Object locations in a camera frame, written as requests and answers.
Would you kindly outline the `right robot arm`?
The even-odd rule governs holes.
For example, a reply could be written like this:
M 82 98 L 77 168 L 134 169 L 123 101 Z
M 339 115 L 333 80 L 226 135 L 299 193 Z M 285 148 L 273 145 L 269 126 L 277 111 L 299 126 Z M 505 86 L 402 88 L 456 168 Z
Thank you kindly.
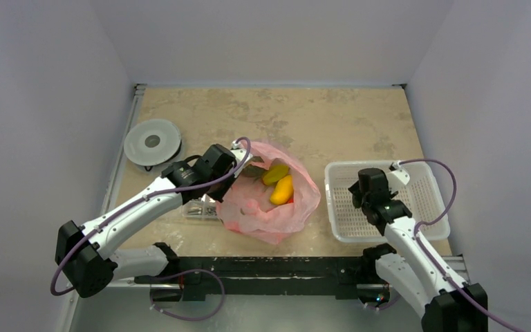
M 423 331 L 488 331 L 483 287 L 448 265 L 420 232 L 411 210 L 395 199 L 408 182 L 403 169 L 365 168 L 348 189 L 354 207 L 387 240 L 381 246 L 385 254 L 362 260 L 362 276 L 392 286 L 419 315 Z

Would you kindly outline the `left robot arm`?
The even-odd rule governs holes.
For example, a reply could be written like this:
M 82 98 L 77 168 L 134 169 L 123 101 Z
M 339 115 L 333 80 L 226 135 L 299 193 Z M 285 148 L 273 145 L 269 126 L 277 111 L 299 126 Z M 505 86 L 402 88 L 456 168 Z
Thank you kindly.
M 230 148 L 211 145 L 202 155 L 169 164 L 141 192 L 115 209 L 82 225 L 67 221 L 58 230 L 57 269 L 50 293 L 76 291 L 91 297 L 116 279 L 156 277 L 169 283 L 178 276 L 178 258 L 165 243 L 140 250 L 120 246 L 160 216 L 191 200 L 209 196 L 222 201 L 248 165 L 252 143 L 240 137 Z

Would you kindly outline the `pink plastic bag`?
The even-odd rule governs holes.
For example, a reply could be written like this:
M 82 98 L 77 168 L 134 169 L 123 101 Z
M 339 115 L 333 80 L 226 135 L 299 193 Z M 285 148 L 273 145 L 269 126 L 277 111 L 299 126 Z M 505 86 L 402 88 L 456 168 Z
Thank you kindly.
M 258 140 L 251 142 L 250 151 L 255 159 L 244 168 L 247 173 L 237 178 L 223 202 L 216 203 L 216 213 L 228 230 L 278 244 L 304 229 L 321 193 L 306 166 L 281 145 Z M 290 168 L 294 203 L 272 204 L 270 195 L 275 185 L 266 186 L 261 181 L 261 170 L 278 164 Z

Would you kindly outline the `yellow fake fruit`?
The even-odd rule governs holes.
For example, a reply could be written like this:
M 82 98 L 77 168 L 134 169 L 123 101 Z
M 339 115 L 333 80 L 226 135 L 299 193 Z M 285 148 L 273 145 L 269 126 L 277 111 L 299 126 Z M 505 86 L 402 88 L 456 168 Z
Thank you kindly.
M 287 175 L 279 180 L 270 195 L 270 202 L 274 205 L 286 204 L 294 194 L 292 176 Z

